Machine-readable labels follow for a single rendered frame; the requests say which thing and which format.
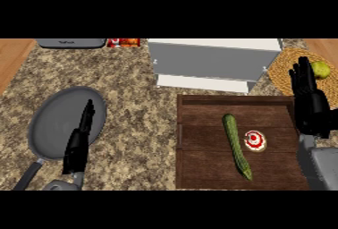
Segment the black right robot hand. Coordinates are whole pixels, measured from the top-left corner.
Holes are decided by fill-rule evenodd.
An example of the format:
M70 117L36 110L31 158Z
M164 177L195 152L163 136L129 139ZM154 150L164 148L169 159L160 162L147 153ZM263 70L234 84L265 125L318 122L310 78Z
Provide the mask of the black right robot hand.
M338 109L331 110L325 92L318 88L313 68L306 56L288 71L294 91L294 119L299 131L328 139L338 130Z

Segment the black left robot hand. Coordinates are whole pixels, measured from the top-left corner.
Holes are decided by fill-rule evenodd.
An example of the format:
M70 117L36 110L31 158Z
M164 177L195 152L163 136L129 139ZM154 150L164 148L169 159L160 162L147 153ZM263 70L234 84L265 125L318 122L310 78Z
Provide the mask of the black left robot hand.
M89 154L89 135L92 131L95 117L93 100L88 101L83 113L80 126L73 130L70 135L68 146L64 156L62 174L73 174L85 171Z

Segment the long green squash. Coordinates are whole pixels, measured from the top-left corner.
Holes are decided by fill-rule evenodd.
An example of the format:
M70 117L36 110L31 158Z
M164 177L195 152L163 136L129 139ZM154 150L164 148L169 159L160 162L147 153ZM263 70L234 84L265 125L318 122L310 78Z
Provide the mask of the long green squash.
M244 178L248 181L251 181L253 180L253 171L251 171L251 167L247 162L247 159L244 157L235 116L232 114L226 114L222 118L222 122L223 122L226 135L229 138L232 156L234 156L235 165L238 167L238 171L241 175L244 176Z

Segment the white tiered shelf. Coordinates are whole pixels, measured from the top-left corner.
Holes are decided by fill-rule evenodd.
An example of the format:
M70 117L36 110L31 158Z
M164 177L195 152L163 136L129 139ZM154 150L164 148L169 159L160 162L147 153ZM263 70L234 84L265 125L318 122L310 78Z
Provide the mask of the white tiered shelf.
M282 51L281 38L151 38L158 87L248 93Z

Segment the dark brown wooden tray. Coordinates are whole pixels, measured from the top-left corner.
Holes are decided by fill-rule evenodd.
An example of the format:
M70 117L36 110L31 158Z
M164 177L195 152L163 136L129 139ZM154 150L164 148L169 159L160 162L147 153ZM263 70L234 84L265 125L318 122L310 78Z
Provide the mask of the dark brown wooden tray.
M244 150L251 180L240 174L222 117L237 118L238 132L260 131L262 152ZM294 99L287 96L178 96L176 186L182 189L306 190L296 151Z

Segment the grey frying pan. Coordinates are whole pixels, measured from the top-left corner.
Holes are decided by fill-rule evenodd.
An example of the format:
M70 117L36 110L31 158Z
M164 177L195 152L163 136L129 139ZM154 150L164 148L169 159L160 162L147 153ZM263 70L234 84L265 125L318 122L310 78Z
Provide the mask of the grey frying pan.
M29 129L29 143L37 161L21 176L14 188L15 191L24 191L29 188L45 161L64 162L70 135L80 126L82 113L89 100L93 100L95 104L93 125L89 135L92 145L107 122L107 101L93 88L76 86L62 89L49 97L34 112Z

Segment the green pear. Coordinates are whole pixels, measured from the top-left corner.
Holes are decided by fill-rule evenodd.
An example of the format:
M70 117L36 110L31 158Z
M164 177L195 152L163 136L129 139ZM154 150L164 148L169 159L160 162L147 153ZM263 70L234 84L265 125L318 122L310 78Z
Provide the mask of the green pear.
M312 69L313 69L315 77L318 79L327 79L330 77L331 67L325 62L322 62L322 61L313 62L312 63Z

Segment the round wicker placemat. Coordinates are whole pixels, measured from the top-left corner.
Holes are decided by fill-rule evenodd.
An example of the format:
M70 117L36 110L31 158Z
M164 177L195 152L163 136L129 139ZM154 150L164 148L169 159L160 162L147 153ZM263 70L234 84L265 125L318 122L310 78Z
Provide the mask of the round wicker placemat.
M331 109L336 109L338 108L338 69L316 53L303 48L287 47L269 66L269 78L272 83L285 96L294 94L290 70L294 68L300 56L306 56L312 63L322 61L331 68L331 75L328 78L318 80L318 88L325 92Z

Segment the grey appliance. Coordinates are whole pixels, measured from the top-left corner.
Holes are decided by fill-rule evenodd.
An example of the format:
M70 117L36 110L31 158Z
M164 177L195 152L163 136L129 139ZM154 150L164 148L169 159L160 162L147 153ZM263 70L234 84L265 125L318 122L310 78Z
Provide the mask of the grey appliance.
M107 44L105 38L37 38L37 43L43 48L54 49L86 49L101 48Z

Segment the red and orange box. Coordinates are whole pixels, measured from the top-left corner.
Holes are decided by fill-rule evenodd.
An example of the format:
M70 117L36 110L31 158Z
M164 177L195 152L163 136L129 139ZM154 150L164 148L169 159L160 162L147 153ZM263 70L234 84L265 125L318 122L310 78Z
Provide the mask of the red and orange box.
M138 38L111 38L107 43L108 47L138 47L141 39Z

